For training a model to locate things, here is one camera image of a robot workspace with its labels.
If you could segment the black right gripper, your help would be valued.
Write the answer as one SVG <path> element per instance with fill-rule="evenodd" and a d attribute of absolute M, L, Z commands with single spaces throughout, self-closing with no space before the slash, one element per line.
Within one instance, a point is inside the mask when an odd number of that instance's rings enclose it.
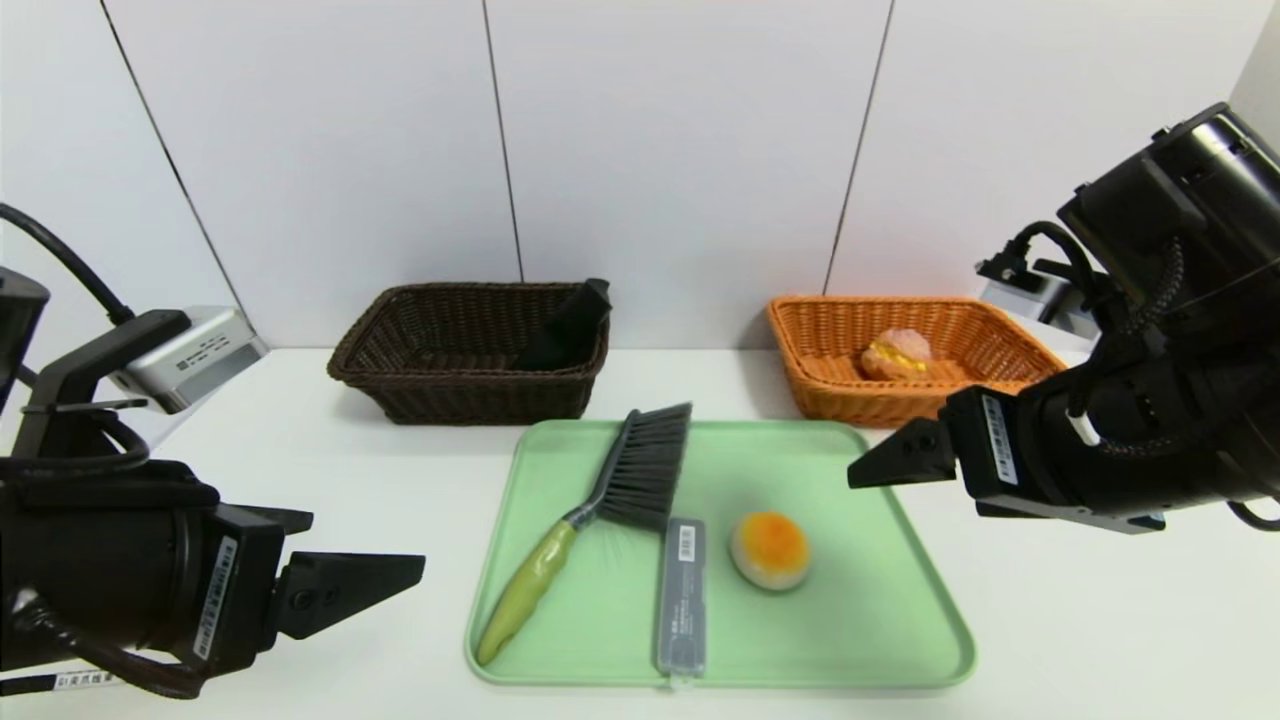
<path fill-rule="evenodd" d="M 983 516 L 1139 536 L 1219 501 L 1219 379 L 1203 365 L 1080 365 L 1019 395 L 964 389 L 847 468 L 850 489 L 950 482 Z"/>

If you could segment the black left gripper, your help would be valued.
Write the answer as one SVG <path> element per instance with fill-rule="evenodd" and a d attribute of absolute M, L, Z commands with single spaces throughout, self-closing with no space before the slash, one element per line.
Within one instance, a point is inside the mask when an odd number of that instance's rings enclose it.
<path fill-rule="evenodd" d="M 79 659 L 120 679 L 209 679 L 270 646 L 284 536 L 314 514 L 223 503 L 191 477 L 3 483 L 3 670 Z M 273 629 L 302 641 L 416 587 L 425 557 L 294 552 Z"/>

